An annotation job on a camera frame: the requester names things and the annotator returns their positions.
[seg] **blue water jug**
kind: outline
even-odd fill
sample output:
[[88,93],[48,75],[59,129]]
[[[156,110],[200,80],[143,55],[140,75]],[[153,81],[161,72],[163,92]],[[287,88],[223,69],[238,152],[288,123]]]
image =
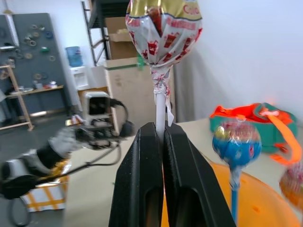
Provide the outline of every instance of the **blue water jug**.
[[83,65],[80,47],[71,46],[71,47],[66,47],[65,49],[67,52],[67,57],[68,57],[70,66],[79,67],[79,66]]

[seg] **floor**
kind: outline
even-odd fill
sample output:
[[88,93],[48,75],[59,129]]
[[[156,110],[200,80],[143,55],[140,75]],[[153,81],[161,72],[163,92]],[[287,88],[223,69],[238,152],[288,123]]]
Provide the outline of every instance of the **floor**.
[[[64,114],[55,114],[34,118],[35,128],[27,131],[26,126],[0,131],[0,163],[27,152],[31,148],[38,148],[46,140],[64,126],[67,119]],[[7,218],[8,201],[0,198],[0,222],[1,227],[11,227]],[[16,221],[25,220],[25,211],[19,202],[14,206]],[[62,227],[63,211],[42,211],[32,214],[30,227]]]

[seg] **wall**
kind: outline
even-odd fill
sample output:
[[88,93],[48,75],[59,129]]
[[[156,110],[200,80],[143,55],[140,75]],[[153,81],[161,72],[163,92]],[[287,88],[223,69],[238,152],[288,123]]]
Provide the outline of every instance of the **wall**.
[[180,120],[207,117],[217,105],[264,101],[303,120],[303,1],[199,0],[199,5],[204,30],[176,66]]
[[[80,0],[8,0],[9,9],[15,14],[22,13],[49,13],[56,35],[63,69],[68,82],[69,92],[73,104],[77,104],[75,89],[72,84],[65,47],[79,46],[84,65],[93,66],[93,60],[89,48],[89,39],[86,31],[84,15]],[[100,39],[100,30],[92,30],[93,40]]]

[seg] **gray pegboard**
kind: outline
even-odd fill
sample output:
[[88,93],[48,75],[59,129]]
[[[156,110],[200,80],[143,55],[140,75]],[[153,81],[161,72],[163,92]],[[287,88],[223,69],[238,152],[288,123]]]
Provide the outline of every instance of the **gray pegboard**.
[[[64,85],[65,94],[70,105],[67,84],[65,81],[62,63],[49,14],[15,14],[13,18],[19,37],[19,49],[23,54],[31,53],[33,55],[32,59],[16,58],[16,67],[13,70],[19,86],[32,87],[34,80],[33,75],[35,73],[44,74],[48,78],[41,80],[43,84],[48,84],[49,81],[55,80],[58,85]],[[43,25],[45,27],[45,30],[33,30],[32,25]],[[5,31],[7,34],[6,37],[1,38],[1,30]],[[46,31],[52,32],[52,39],[46,38]],[[36,46],[29,46],[24,42],[24,39],[28,33],[33,34],[34,32],[39,33],[39,37],[33,38],[37,44]],[[10,37],[9,27],[7,25],[5,16],[0,15],[0,45],[3,45],[4,42],[13,43],[12,38]],[[48,47],[50,51],[45,53],[40,52],[42,46]],[[49,61],[50,55],[55,57],[55,61]],[[3,64],[3,62],[6,61],[10,56],[15,57],[15,52],[1,52],[0,64]],[[7,81],[0,81],[0,88],[4,91],[7,84]],[[35,113],[44,110],[54,110],[64,107],[59,91],[43,92],[24,96],[24,101],[27,105],[29,113]]]

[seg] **table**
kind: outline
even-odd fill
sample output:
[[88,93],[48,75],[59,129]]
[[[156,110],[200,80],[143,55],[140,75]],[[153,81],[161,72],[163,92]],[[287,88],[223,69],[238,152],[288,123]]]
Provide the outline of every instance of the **table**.
[[[211,161],[223,163],[212,148],[212,133],[209,130],[209,120],[202,119],[194,122],[180,123],[188,138]],[[130,148],[134,137],[128,138],[121,143],[123,156]],[[81,149],[72,154],[72,166],[76,167],[95,158],[101,151]],[[115,159],[113,152],[100,162],[111,162]],[[108,226],[111,201],[113,195],[116,171],[120,163],[115,166],[91,167],[70,176],[66,209],[64,215],[64,227],[100,227]],[[279,180],[285,167],[273,161],[267,154],[261,154],[259,159],[243,171],[268,184],[276,192],[281,194]],[[299,219],[302,214],[294,210]]]
[[[60,91],[66,114],[67,114],[67,116],[69,116],[70,109],[69,109],[69,106],[67,104],[67,99],[66,99],[66,95],[65,95],[65,92],[64,92],[64,85],[60,85],[60,86],[55,87],[55,88],[42,88],[42,89],[35,89],[35,90],[32,90],[32,91],[27,91],[27,92],[21,92],[21,95],[22,96],[27,96],[27,95],[31,95],[31,94],[35,94],[35,93],[51,92],[51,91]],[[14,94],[6,96],[6,98],[17,98],[17,96],[18,96],[17,93],[14,93]],[[43,104],[42,104],[40,99],[39,99],[39,102],[40,102],[41,108],[43,109]]]

